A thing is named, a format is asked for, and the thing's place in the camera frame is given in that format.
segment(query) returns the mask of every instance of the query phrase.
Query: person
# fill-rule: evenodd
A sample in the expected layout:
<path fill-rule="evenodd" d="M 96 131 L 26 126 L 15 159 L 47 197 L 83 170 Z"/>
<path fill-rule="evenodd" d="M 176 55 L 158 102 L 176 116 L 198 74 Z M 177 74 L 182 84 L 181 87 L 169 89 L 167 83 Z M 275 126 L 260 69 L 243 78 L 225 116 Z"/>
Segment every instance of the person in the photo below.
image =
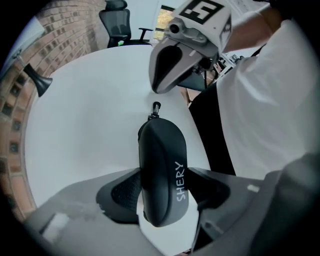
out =
<path fill-rule="evenodd" d="M 273 0 L 234 24 L 225 52 L 266 45 L 189 107 L 212 171 L 264 179 L 318 150 L 317 52 L 294 17 L 296 1 L 284 2 Z"/>

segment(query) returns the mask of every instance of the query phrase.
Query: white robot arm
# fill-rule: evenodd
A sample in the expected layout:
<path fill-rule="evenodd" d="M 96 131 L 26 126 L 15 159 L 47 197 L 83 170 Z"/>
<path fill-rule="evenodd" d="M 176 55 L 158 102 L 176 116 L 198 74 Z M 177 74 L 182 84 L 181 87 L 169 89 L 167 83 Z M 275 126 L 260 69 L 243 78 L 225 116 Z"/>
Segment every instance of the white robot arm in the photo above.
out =
<path fill-rule="evenodd" d="M 224 0 L 187 0 L 172 16 L 150 57 L 150 83 L 157 94 L 170 91 L 192 71 L 210 69 L 232 29 L 231 9 Z"/>

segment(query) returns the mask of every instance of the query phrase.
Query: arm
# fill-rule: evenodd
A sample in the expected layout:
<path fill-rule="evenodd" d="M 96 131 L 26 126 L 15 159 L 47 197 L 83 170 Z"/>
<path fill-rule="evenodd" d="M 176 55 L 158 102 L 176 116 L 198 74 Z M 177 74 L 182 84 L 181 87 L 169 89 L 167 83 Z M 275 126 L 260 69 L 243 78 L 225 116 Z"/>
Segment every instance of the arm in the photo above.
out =
<path fill-rule="evenodd" d="M 233 25 L 230 39 L 224 52 L 258 47 L 265 44 L 280 28 L 282 22 L 280 12 L 269 5 L 257 12 L 246 13 Z"/>

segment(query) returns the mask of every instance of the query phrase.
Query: white t-shirt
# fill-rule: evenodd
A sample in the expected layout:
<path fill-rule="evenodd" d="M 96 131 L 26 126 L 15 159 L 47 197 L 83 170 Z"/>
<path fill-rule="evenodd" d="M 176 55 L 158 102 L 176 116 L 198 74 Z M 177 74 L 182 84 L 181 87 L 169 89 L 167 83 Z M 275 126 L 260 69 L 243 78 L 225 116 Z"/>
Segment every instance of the white t-shirt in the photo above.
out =
<path fill-rule="evenodd" d="M 218 80 L 222 129 L 237 176 L 263 179 L 317 150 L 319 81 L 318 59 L 291 20 L 258 57 Z"/>

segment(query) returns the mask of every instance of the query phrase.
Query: round table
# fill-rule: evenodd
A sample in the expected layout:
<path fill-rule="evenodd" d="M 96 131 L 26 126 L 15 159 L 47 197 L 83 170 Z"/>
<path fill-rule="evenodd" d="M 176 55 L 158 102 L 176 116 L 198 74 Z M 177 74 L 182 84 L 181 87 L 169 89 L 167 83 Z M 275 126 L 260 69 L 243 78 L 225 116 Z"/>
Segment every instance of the round table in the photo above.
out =
<path fill-rule="evenodd" d="M 32 105 L 25 136 L 27 176 L 37 206 L 70 184 L 139 167 L 138 130 L 155 101 L 161 103 L 160 117 L 182 131 L 188 166 L 210 169 L 179 88 L 166 94 L 151 90 L 151 51 L 149 45 L 104 49 L 52 74 L 51 86 Z M 192 196 L 189 202 L 185 216 L 163 228 L 139 218 L 142 232 L 165 255 L 192 245 L 198 212 Z"/>

